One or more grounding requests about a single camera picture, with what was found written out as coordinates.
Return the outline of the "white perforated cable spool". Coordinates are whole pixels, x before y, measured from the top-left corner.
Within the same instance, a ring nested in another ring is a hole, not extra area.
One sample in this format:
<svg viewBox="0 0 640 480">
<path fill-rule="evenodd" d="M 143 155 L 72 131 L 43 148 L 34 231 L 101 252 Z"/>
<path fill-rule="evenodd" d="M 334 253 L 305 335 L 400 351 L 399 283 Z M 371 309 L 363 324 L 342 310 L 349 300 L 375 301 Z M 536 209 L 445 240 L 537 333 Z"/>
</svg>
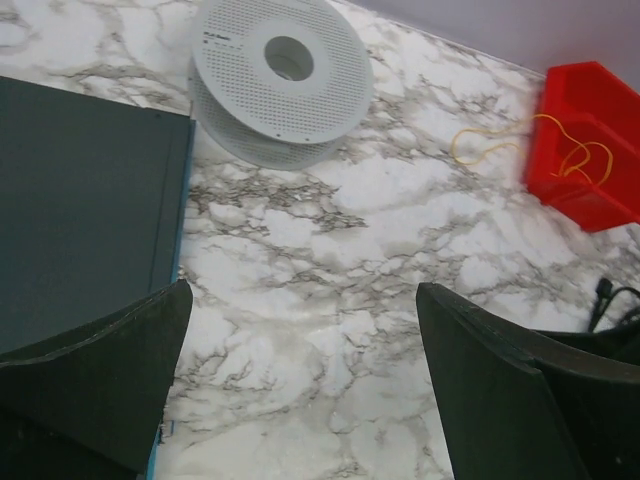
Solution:
<svg viewBox="0 0 640 480">
<path fill-rule="evenodd" d="M 330 157 L 368 112 L 367 50 L 326 1 L 204 1 L 192 35 L 193 115 L 241 160 L 307 168 Z"/>
</svg>

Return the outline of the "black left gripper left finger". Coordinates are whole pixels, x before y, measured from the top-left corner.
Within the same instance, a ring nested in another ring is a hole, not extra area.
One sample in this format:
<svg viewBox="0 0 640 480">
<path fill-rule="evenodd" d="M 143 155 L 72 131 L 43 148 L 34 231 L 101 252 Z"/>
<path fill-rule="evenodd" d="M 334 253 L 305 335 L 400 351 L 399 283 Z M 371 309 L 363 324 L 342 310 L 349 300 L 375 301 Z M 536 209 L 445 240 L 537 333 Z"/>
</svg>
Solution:
<svg viewBox="0 0 640 480">
<path fill-rule="evenodd" d="M 181 279 L 2 354 L 2 473 L 149 473 L 192 305 Z"/>
</svg>

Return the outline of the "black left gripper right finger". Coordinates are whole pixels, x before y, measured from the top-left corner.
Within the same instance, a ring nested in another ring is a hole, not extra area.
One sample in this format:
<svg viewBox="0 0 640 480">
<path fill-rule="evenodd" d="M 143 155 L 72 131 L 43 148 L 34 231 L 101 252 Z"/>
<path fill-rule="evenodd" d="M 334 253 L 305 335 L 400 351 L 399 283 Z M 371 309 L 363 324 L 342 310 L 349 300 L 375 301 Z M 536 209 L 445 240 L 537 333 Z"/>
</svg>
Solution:
<svg viewBox="0 0 640 480">
<path fill-rule="evenodd" d="M 456 478 L 638 477 L 637 322 L 531 330 L 436 283 L 416 306 Z"/>
</svg>

